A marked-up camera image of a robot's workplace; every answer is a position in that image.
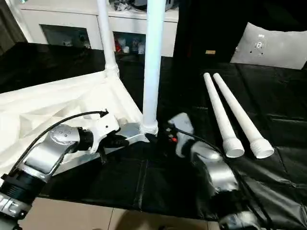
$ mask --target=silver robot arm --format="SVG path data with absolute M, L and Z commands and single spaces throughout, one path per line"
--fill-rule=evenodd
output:
M 186 113 L 178 114 L 169 123 L 188 134 L 194 132 Z M 237 179 L 222 155 L 208 144 L 182 132 L 176 132 L 176 137 L 176 154 L 187 158 L 201 173 L 201 183 L 205 185 L 210 203 L 217 213 L 220 229 L 261 230 L 255 215 L 238 201 L 242 194 Z
M 117 119 L 106 114 L 88 130 L 59 125 L 36 144 L 12 173 L 3 175 L 0 187 L 0 230 L 20 230 L 18 220 L 24 219 L 44 185 L 68 153 L 86 150 L 95 153 L 107 134 L 118 131 Z

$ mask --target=tiled floor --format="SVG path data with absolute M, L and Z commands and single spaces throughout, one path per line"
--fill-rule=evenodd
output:
M 24 230 L 219 230 L 214 222 L 38 198 Z

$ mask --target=wire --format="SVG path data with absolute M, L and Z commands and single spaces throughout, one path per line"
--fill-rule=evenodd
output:
M 21 157 L 18 159 L 18 161 L 14 164 L 14 166 L 12 167 L 11 171 L 9 172 L 9 175 L 11 175 L 15 168 L 25 159 L 25 157 L 27 156 L 28 152 L 30 151 L 30 149 L 35 145 L 35 143 L 37 143 L 37 141 L 39 139 L 41 139 L 47 132 L 49 132 L 50 130 L 54 129 L 56 126 L 68 121 L 68 120 L 71 120 L 71 119 L 74 119 L 76 117 L 79 117 L 79 116 L 84 116 L 84 115 L 90 115 L 90 114 L 100 114 L 100 117 L 103 117 L 104 115 L 107 114 L 107 111 L 92 111 L 92 112 L 85 112 L 85 113 L 80 113 L 80 114 L 76 114 L 76 115 L 73 115 L 73 116 L 69 116 L 69 117 L 66 117 L 64 118 L 63 120 L 60 120 L 59 122 L 57 123 L 54 123 L 52 126 L 50 126 L 49 128 L 47 128 L 45 131 L 43 131 L 41 134 L 39 134 L 33 141 L 32 143 L 26 148 L 26 150 L 23 152 L 23 154 L 21 155 Z
M 267 224 L 265 223 L 264 219 L 260 217 L 260 215 L 256 212 L 256 210 L 254 208 L 251 208 L 251 205 L 249 205 L 249 208 L 252 210 L 252 212 L 255 214 L 255 216 L 257 216 L 262 223 L 266 224 L 267 227 L 266 229 L 267 230 L 276 230 L 275 226 L 274 226 L 274 223 L 271 219 L 271 217 L 269 216 L 269 214 L 267 213 L 267 211 L 265 210 L 264 206 L 262 205 L 262 203 L 260 202 L 259 198 L 256 196 L 256 194 L 253 192 L 253 190 L 250 188 L 250 186 L 246 183 L 246 181 L 242 178 L 241 174 L 239 174 L 239 172 L 233 167 L 233 166 L 230 166 L 230 161 L 227 159 L 227 157 L 223 154 L 223 152 L 215 145 L 209 143 L 208 141 L 206 141 L 205 139 L 199 137 L 199 136 L 196 136 L 194 134 L 191 134 L 191 133 L 188 133 L 186 131 L 183 131 L 181 129 L 178 129 L 176 127 L 172 127 L 175 131 L 179 132 L 179 133 L 183 133 L 185 135 L 188 135 L 190 137 L 193 137 L 197 140 L 200 140 L 204 143 L 206 143 L 207 145 L 209 145 L 210 147 L 212 147 L 214 150 L 216 150 L 217 152 L 219 152 L 223 158 L 223 160 L 225 161 L 225 163 L 227 163 L 227 165 L 230 167 L 230 169 L 234 172 L 235 176 L 237 177 L 237 179 L 239 180 L 239 183 L 241 185 L 241 187 L 245 187 L 249 194 L 251 195 L 252 199 L 256 202 L 256 204 L 258 205 L 258 207 L 260 208 L 260 210 L 262 211 L 262 213 L 264 214 L 265 218 L 267 219 Z M 246 191 L 244 188 L 241 188 L 242 192 L 245 193 L 246 195 Z
M 206 143 L 207 145 L 209 145 L 209 146 L 210 146 L 211 148 L 213 148 L 215 151 L 221 152 L 221 150 L 220 150 L 217 146 L 215 146 L 215 145 L 209 143 L 208 141 L 206 141 L 205 139 L 203 139 L 203 138 L 201 138 L 201 137 L 198 137 L 198 136 L 196 136 L 196 135 L 194 135 L 194 134 L 188 133 L 188 132 L 183 131 L 183 130 L 181 130 L 181 129 L 178 129 L 178 128 L 176 128 L 176 127 L 174 127 L 173 129 L 174 129 L 175 131 L 179 132 L 179 133 L 183 133 L 183 134 L 188 135 L 188 136 L 190 136 L 190 137 L 192 137 L 192 138 L 195 138 L 195 139 L 197 139 L 197 140 L 200 140 L 200 141 Z

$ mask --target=shelf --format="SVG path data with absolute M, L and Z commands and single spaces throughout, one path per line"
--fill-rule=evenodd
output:
M 98 15 L 96 0 L 30 0 L 22 4 L 19 0 L 12 0 L 22 10 L 69 12 Z M 108 5 L 108 13 L 111 17 L 133 18 L 146 20 L 147 14 L 131 9 L 129 11 L 115 11 Z M 178 22 L 178 8 L 165 12 L 165 22 Z

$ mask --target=black plastic sheet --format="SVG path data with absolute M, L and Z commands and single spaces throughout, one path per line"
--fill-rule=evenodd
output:
M 14 61 L 31 53 L 16 68 Z M 143 56 L 117 56 L 120 77 L 142 108 Z M 103 53 L 72 47 L 18 45 L 0 60 L 1 92 L 99 71 Z M 246 153 L 232 159 L 278 229 L 307 228 L 307 72 L 242 64 L 200 70 L 162 58 L 158 121 L 186 112 L 195 133 L 222 148 L 203 73 L 219 72 L 261 134 L 275 147 L 255 159 L 249 142 L 224 103 Z M 52 178 L 42 197 L 142 210 L 178 217 L 215 220 L 197 172 L 164 146 L 137 143 Z

